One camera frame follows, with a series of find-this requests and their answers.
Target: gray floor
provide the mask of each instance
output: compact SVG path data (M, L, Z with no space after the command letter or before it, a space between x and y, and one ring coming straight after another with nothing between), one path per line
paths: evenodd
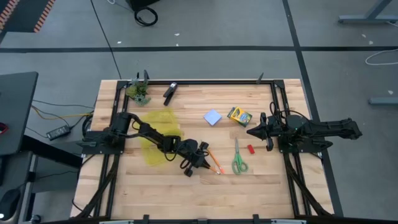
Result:
M363 14L376 2L360 0L290 0L301 46L398 45L398 28L388 24L341 25L340 14ZM94 0L99 19L113 47L166 47L217 45L292 46L281 1L276 0L163 0L153 5L159 23L142 28L127 10L106 0ZM398 1L385 13L398 14ZM38 34L8 33L1 48L107 47L89 0L57 0ZM333 139L331 162L344 215L398 220L397 107L373 107L371 96L398 94L398 65L372 67L364 63L374 52L304 52L304 60L321 119L351 117L364 136L357 141ZM117 52L123 78L147 69L151 78L301 78L295 52ZM398 61L398 53L375 59ZM34 98L53 103L92 106L98 84L117 79L110 53L0 54L0 74L39 72ZM34 103L61 114L83 113L83 108L58 108ZM69 119L73 124L76 119ZM28 127L46 133L63 125L35 113ZM41 141L33 132L26 134ZM63 143L81 138L79 128ZM50 161L39 162L39 174L66 170ZM59 184L61 191L37 196L35 213L43 221L69 216L76 174L51 177L38 188Z

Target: scissors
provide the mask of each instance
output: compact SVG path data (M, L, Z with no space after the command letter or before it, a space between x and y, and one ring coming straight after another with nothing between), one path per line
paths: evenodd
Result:
M240 175L242 172L248 171L248 165L243 162L241 155L239 154L238 139L235 138L235 158L232 161L232 170L236 175Z

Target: sticky note pad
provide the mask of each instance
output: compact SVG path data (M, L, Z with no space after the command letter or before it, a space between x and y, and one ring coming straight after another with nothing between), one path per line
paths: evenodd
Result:
M216 110L213 109L213 110L207 112L207 114L205 114L204 118L207 122L209 122L210 125L213 126L217 123L217 121L219 121L221 119L221 115L219 113L217 113Z

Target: yellow crayon box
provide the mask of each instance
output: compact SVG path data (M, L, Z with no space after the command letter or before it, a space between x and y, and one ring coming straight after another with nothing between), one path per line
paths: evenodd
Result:
M252 116L248 112L242 110L240 107L232 107L227 117L237 121L241 126L246 127Z

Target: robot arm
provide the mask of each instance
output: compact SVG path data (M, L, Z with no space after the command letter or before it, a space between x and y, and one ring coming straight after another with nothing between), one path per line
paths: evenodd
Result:
M128 135L127 132L130 127L131 120L133 120L132 125L134 123L139 124L139 129L138 133ZM157 132L156 129L152 128L148 123L142 122L135 114L126 112L116 114L116 119L113 125L109 127L108 131L108 136L111 136L111 142L117 142L118 139L121 138L146 138L153 142L157 148L165 154L165 158L168 161L172 161L175 156L172 159L169 159L166 154L178 154L184 158L180 168L186 168L184 174L189 177L193 173L192 167L210 168L209 163L207 163L205 159L205 156L208 154L205 151L208 147L207 143L202 142L198 148L198 142L193 139L181 141L180 136L164 136Z
M315 122L299 115L287 115L285 122L276 113L268 117L261 113L260 125L247 130L247 133L259 139L267 140L267 150L271 151L274 143L271 137L278 137L278 143L287 152L320 152L332 142L317 139L319 137L339 136L344 139L357 139L362 136L358 125L352 119L341 121Z

